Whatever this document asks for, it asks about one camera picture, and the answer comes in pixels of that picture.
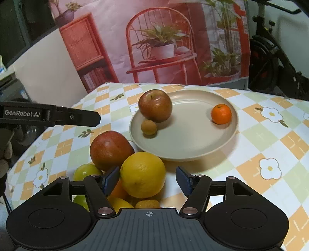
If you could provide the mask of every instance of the purple plant pot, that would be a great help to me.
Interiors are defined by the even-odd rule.
[[[60,14],[58,17],[55,18],[55,22],[60,28],[61,26],[66,25],[67,23],[73,21],[74,19],[74,12],[71,10],[66,10],[62,14]]]

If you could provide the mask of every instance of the gray ribbed panel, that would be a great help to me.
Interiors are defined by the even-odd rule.
[[[78,244],[63,251],[232,251],[211,239],[197,220],[175,209],[123,209],[97,222]]]

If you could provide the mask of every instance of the beige plate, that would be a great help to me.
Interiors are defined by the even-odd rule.
[[[130,123],[130,135],[143,151],[170,161],[198,159],[224,146],[234,136],[238,115],[225,98],[207,91],[183,90],[168,94],[173,103],[172,115],[157,124],[158,132],[144,136],[141,131],[143,115],[137,111]],[[232,110],[232,121],[216,125],[210,112],[217,104],[226,104]]]

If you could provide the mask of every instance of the checkered tablecloth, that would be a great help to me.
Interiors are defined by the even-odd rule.
[[[128,140],[129,123],[146,91],[203,90],[228,99],[239,115],[235,137],[201,160],[181,163],[193,173],[224,181],[236,176],[281,208],[290,228],[284,240],[287,251],[309,250],[309,102],[267,94],[216,87],[167,84],[105,84],[89,93],[74,108],[101,115],[96,128],[55,126],[47,129],[22,155],[8,175],[13,207],[23,203],[60,176],[72,179],[74,171],[91,162],[89,146],[107,130]],[[186,198],[175,180],[178,163],[165,162],[167,178],[161,206],[181,208]],[[210,205],[222,201],[214,196]]]

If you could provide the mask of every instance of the exercise bike wheel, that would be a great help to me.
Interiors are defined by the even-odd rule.
[[[269,50],[272,48],[271,42],[263,37],[250,39],[250,68],[249,68],[249,83],[255,78],[255,76],[260,71],[261,67],[264,65]],[[278,77],[278,59],[272,58],[261,74],[257,77],[254,84],[249,88],[252,91],[269,93],[271,92],[277,84]]]

